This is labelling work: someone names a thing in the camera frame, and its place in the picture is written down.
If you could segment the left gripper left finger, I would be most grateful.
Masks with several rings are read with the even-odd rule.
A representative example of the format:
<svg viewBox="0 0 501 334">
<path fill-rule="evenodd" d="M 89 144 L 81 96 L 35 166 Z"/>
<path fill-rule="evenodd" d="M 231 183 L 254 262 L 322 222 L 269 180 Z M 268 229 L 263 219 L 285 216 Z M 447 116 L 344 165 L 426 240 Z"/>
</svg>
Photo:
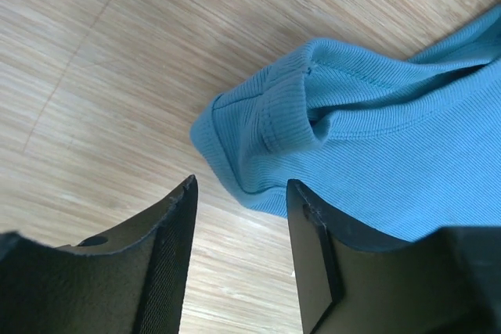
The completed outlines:
<svg viewBox="0 0 501 334">
<path fill-rule="evenodd" d="M 75 246 L 1 235 L 4 333 L 177 333 L 198 184 Z"/>
</svg>

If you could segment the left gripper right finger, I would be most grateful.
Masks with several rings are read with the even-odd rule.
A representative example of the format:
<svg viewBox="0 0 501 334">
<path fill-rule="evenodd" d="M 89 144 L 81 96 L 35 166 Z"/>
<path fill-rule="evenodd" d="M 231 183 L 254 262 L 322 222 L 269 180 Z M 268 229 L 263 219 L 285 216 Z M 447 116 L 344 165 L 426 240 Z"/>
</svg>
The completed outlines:
<svg viewBox="0 0 501 334">
<path fill-rule="evenodd" d="M 499 228 L 446 227 L 407 242 L 298 180 L 287 211 L 304 332 L 499 332 Z"/>
</svg>

